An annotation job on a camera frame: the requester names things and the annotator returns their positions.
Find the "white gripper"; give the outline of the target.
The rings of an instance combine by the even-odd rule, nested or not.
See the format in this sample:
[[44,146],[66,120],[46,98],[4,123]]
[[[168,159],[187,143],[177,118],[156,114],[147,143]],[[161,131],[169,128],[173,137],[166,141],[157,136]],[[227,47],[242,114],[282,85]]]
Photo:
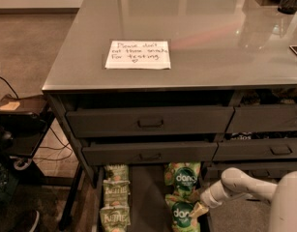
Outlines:
[[209,208],[217,208],[221,206],[224,201],[229,200],[232,196],[233,191],[227,188],[221,181],[217,181],[208,188],[195,189],[190,195],[190,200],[200,200],[203,204],[196,202],[189,217],[201,217],[209,211]]

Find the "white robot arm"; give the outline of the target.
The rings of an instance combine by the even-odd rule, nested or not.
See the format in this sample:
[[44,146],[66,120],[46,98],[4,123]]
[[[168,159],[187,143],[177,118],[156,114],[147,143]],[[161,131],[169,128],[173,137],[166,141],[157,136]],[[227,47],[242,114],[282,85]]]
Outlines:
[[268,232],[297,232],[297,171],[285,174],[274,184],[253,178],[238,168],[227,168],[216,183],[191,194],[194,208],[189,217],[198,218],[245,193],[271,205]]

